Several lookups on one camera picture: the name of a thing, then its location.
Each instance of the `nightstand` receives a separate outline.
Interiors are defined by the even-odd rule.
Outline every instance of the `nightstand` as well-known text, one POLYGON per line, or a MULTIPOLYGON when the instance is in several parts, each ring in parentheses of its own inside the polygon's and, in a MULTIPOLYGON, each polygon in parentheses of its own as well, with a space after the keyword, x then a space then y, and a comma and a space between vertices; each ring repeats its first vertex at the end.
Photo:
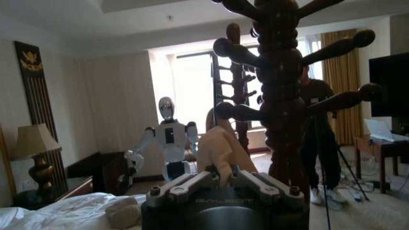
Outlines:
POLYGON ((28 210, 38 210, 47 205, 94 192, 92 176, 67 178, 67 189, 54 188, 48 197, 40 197, 36 190, 19 193, 14 198, 14 206, 28 210))

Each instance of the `white bedsheet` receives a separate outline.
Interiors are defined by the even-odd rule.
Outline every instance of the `white bedsheet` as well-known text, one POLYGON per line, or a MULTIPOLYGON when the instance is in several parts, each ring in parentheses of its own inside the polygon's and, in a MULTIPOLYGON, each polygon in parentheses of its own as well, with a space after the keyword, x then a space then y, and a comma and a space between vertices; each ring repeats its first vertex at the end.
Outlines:
MULTIPOLYGON (((0 227, 6 230, 108 230, 111 227, 106 208, 127 197, 94 193, 59 201, 38 211, 16 207, 0 208, 0 227)), ((142 205, 146 195, 134 197, 142 205)), ((130 229, 140 230, 142 227, 135 226, 130 229)))

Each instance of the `window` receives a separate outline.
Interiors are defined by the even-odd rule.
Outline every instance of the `window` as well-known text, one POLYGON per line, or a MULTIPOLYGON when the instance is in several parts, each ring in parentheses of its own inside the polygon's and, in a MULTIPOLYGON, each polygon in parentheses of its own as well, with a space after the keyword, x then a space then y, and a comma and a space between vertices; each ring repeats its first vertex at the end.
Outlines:
POLYGON ((175 118, 183 124, 195 121, 206 133, 206 116, 214 107, 211 55, 178 58, 175 62, 175 118))
MULTIPOLYGON (((250 51, 259 55, 258 47, 248 47, 250 51)), ((322 48, 322 41, 318 36, 299 38, 299 50, 303 56, 316 52, 322 48)), ((212 51, 196 54, 180 55, 150 53, 151 69, 156 102, 164 96, 170 96, 175 102, 175 118, 187 124, 190 121, 196 122, 198 131, 206 133, 206 117, 210 109, 214 107, 214 83, 212 83, 212 64, 230 67, 232 62, 227 57, 219 57, 212 51)), ((322 62, 311 65, 311 78, 323 79, 322 62)), ((230 70, 220 70, 220 79, 231 82, 234 79, 230 70)), ((262 83, 258 79, 248 82, 248 92, 258 91, 258 94, 250 97, 248 106, 256 110, 260 109, 258 96, 262 95, 262 83)), ((222 85, 223 95, 234 95, 234 87, 222 85)), ((232 127, 236 127, 235 121, 231 120, 232 127)), ((260 128, 259 121, 250 122, 250 129, 260 128)))

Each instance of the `humanoid robot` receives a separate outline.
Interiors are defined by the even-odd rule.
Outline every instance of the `humanoid robot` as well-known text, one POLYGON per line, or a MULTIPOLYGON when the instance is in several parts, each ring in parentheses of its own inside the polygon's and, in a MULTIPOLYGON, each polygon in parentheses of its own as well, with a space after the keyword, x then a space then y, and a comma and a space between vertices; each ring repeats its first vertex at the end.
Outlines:
POLYGON ((142 152, 154 141, 159 144, 166 158, 163 176, 167 181, 186 173, 191 173, 190 163, 184 161, 187 140, 191 142, 194 154, 198 154, 198 127, 195 122, 186 126, 174 119, 175 104, 170 97, 163 97, 159 101, 159 111, 164 121, 156 128, 148 127, 139 144, 127 151, 126 159, 128 163, 128 185, 132 185, 132 175, 143 167, 142 152))

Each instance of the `coat rack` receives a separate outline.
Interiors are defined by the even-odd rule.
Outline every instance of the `coat rack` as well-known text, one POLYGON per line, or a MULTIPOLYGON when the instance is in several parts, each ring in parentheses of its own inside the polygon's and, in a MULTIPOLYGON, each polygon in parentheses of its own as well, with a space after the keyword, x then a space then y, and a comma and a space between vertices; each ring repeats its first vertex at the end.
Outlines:
POLYGON ((256 68, 264 100, 260 111, 243 104, 234 106, 223 102, 219 103, 216 112, 224 119, 262 122, 267 128, 267 145, 272 150, 270 175, 291 185, 292 189, 300 188, 306 194, 306 202, 310 202, 308 178, 299 155, 307 117, 354 107, 363 100, 375 100, 380 97, 380 87, 367 84, 358 92, 340 93, 307 107, 300 98, 299 78, 303 67, 342 56, 356 47, 368 46, 376 34, 372 30, 360 31, 354 38, 344 38, 303 57, 296 40, 300 19, 343 0, 315 0, 302 8, 295 0, 255 0, 255 5, 247 0, 214 2, 223 3, 230 11, 254 20, 251 35, 258 37, 260 56, 255 56, 244 46, 227 38, 216 40, 214 50, 235 63, 256 68))
MULTIPOLYGON (((240 27, 236 23, 232 23, 227 27, 227 36, 232 44, 240 45, 240 27)), ((223 66, 216 66, 216 70, 230 70, 234 75, 234 81, 232 82, 226 82, 223 80, 215 79, 215 84, 227 84, 234 87, 235 94, 232 97, 226 96, 226 95, 218 95, 218 97, 223 100, 232 100, 235 102, 235 105, 244 104, 251 96, 254 96, 258 91, 247 92, 246 86, 247 83, 252 80, 256 79, 255 76, 246 75, 246 70, 252 71, 254 68, 246 67, 243 64, 238 64, 232 62, 232 65, 230 68, 223 67, 223 66)), ((243 121, 236 121, 236 132, 239 134, 239 142, 250 154, 250 139, 248 139, 248 129, 250 129, 250 124, 248 122, 243 121)))

